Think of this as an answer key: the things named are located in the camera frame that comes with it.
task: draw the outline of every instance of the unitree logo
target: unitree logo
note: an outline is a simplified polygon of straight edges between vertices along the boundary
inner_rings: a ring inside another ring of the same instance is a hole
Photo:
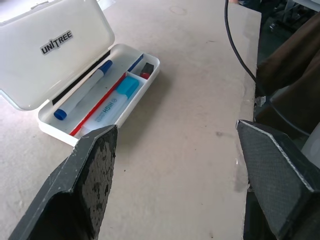
[[[69,39],[73,38],[73,34],[71,30],[66,31],[55,39],[50,39],[48,43],[43,45],[40,50],[43,55],[47,55],[54,49],[59,49],[62,44],[64,44]]]

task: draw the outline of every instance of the brown cloth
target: brown cloth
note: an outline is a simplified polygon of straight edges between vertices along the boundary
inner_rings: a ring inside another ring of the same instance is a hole
[[[308,133],[314,130],[320,122],[320,12],[258,66],[257,81],[268,96],[289,86],[272,102],[291,123]],[[292,138],[301,136],[270,106],[255,119]]]

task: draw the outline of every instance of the white table surface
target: white table surface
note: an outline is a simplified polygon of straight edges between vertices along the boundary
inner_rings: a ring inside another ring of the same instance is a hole
[[[118,0],[104,13],[116,43],[158,57],[161,72],[119,130],[99,240],[242,239],[235,124],[252,119],[255,85],[228,42],[224,0]],[[229,21],[255,72],[260,14],[231,4]],[[0,106],[4,240],[72,147],[42,133],[36,111]]]

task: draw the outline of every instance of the black cable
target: black cable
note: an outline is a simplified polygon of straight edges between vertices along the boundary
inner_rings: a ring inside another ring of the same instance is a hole
[[[236,46],[235,43],[232,39],[231,36],[231,32],[230,32],[230,27],[229,27],[229,20],[228,20],[228,5],[229,5],[229,0],[225,0],[225,5],[224,5],[224,22],[225,22],[225,28],[226,28],[226,33],[228,35],[229,38],[229,42],[230,45],[236,55],[236,57],[238,58],[240,64],[242,65],[242,67],[244,68],[244,70],[250,75],[250,77],[253,79],[253,81],[255,82],[256,87],[260,90],[261,94],[263,96],[266,96],[266,92],[264,91],[263,87],[261,86],[261,84],[257,81],[255,75],[250,71],[250,69],[247,67],[247,65],[244,63],[244,61],[242,60]],[[273,110],[287,123],[289,124],[292,128],[294,128],[295,130],[297,130],[298,132],[306,135],[306,136],[310,136],[309,133],[307,133],[306,131],[302,130],[301,128],[295,126],[294,124],[292,124],[285,116],[282,115],[282,113],[275,107],[275,105],[272,103],[272,101],[267,97],[266,104],[269,104],[271,108],[273,108]]]

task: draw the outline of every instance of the blue marker cap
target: blue marker cap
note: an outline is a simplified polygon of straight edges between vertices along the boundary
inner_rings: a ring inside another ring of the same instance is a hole
[[[119,94],[126,95],[128,98],[134,93],[139,86],[139,81],[131,76],[126,76],[125,79],[116,88]]]
[[[98,69],[100,69],[103,72],[103,74],[106,74],[108,69],[111,67],[112,63],[113,62],[111,60],[108,60],[101,67],[99,67]]]
[[[54,114],[53,114],[57,119],[59,120],[63,120],[66,118],[67,114],[65,111],[63,111],[62,109],[58,108]]]

